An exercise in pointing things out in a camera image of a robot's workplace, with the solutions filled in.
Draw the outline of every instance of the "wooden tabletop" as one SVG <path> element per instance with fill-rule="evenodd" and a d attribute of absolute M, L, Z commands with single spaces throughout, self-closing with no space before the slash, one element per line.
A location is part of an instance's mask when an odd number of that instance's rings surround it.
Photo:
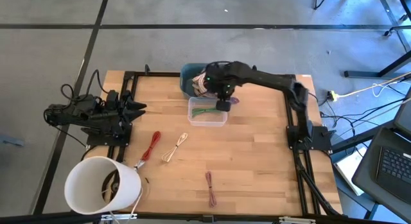
<path fill-rule="evenodd" d="M 108 71 L 104 89 L 121 90 L 123 71 Z M 310 75 L 297 75 L 311 93 Z M 179 214 L 301 215 L 297 179 L 288 149 L 284 96 L 282 92 L 253 84 L 236 87 L 233 105 L 223 127 L 191 126 L 188 101 L 177 77 L 139 77 L 135 101 L 146 103 L 146 114 L 133 121 L 125 164 L 134 166 L 150 145 L 155 131 L 161 140 L 150 160 L 139 169 L 144 195 L 137 212 Z M 308 113 L 321 125 L 319 108 L 310 97 Z M 169 163 L 161 156 L 173 148 L 182 133 L 188 138 Z M 334 209 L 342 213 L 329 158 L 311 151 L 315 181 Z M 107 147 L 92 150 L 87 157 L 106 156 Z M 217 206 L 209 207 L 206 171 L 213 177 Z M 309 211 L 313 212 L 306 186 Z"/>

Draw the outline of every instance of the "gray floor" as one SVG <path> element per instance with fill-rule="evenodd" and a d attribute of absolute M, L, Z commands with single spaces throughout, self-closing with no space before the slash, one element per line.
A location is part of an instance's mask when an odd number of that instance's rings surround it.
<path fill-rule="evenodd" d="M 398 0 L 388 0 L 399 18 Z M 0 23 L 94 23 L 101 0 L 0 0 Z M 103 23 L 244 23 L 244 24 L 390 24 L 379 0 L 327 0 L 317 11 L 312 0 L 109 0 Z M 89 71 L 178 71 L 188 62 L 241 60 L 270 73 L 312 74 L 317 95 L 327 90 L 345 94 L 376 80 L 346 79 L 345 70 L 379 71 L 405 53 L 396 35 L 383 31 L 266 31 L 266 30 L 102 30 Z M 30 212 L 57 131 L 44 123 L 42 111 L 65 103 L 63 83 L 74 83 L 90 30 L 0 30 L 0 133 L 24 139 L 23 148 L 1 146 L 0 216 Z M 410 66 L 401 71 L 407 72 Z M 409 85 L 394 87 L 406 92 Z M 98 92 L 94 85 L 92 92 Z M 331 104 L 336 114 L 352 114 L 401 96 L 371 91 Z M 327 106 L 322 110 L 330 114 Z M 374 120 L 382 123 L 395 111 Z M 324 120 L 328 126 L 331 121 Z M 361 132 L 372 125 L 356 128 Z M 343 121 L 341 134 L 349 128 Z M 85 140 L 78 128 L 70 132 Z M 66 176 L 78 162 L 82 147 L 67 139 L 53 181 L 46 212 L 69 210 L 63 196 Z M 365 210 L 340 194 L 344 213 L 362 218 Z M 380 207 L 377 220 L 401 222 Z"/>

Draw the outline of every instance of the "red wire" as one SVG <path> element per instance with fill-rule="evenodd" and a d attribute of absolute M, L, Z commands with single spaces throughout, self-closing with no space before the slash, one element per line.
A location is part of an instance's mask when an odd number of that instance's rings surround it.
<path fill-rule="evenodd" d="M 155 146 L 155 144 L 157 144 L 157 142 L 159 142 L 161 137 L 161 133 L 160 131 L 156 131 L 153 134 L 153 138 L 152 138 L 152 143 L 150 144 L 150 147 L 148 147 L 147 151 L 143 154 L 143 156 L 141 157 L 141 160 L 148 160 L 150 158 L 150 155 L 152 153 L 152 150 Z"/>
<path fill-rule="evenodd" d="M 209 194 L 210 194 L 209 206 L 211 208 L 213 208 L 214 206 L 217 205 L 217 200 L 216 200 L 216 196 L 214 195 L 214 192 L 213 192 L 213 185 L 211 184 L 211 172 L 210 171 L 205 173 L 205 179 L 207 180 L 208 188 L 209 188 Z"/>

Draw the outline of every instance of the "yellow plug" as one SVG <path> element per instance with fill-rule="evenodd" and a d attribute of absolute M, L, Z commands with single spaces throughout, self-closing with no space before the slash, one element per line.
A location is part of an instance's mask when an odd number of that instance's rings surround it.
<path fill-rule="evenodd" d="M 333 90 L 328 92 L 328 98 L 327 99 L 331 99 L 333 101 L 337 101 L 337 98 L 339 98 L 340 95 L 338 95 L 337 93 L 335 93 Z"/>

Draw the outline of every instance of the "white bucket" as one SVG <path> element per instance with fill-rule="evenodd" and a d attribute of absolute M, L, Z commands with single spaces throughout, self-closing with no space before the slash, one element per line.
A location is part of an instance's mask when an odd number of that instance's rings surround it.
<path fill-rule="evenodd" d="M 118 170 L 120 182 L 117 194 L 106 203 L 101 193 L 104 179 Z M 124 209 L 132 205 L 141 191 L 137 172 L 107 157 L 91 157 L 78 163 L 64 186 L 64 196 L 70 208 L 79 214 L 98 214 Z"/>

